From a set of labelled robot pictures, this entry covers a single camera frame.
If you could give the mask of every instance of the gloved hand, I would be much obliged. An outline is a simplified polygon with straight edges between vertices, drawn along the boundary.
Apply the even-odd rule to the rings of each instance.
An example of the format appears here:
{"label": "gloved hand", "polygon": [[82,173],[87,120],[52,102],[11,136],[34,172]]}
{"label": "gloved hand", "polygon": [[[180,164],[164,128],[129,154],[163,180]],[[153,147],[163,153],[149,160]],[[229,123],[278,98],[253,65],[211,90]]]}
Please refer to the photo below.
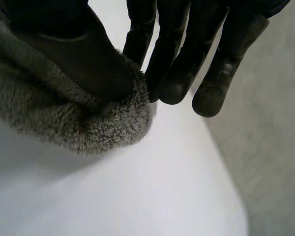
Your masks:
{"label": "gloved hand", "polygon": [[[161,26],[146,77],[151,102],[183,100],[197,76],[225,17],[210,69],[193,99],[204,117],[219,113],[248,48],[268,26],[268,18],[290,0],[127,0],[131,30],[123,53],[142,66],[155,23]],[[185,43],[176,57],[189,15]]]}

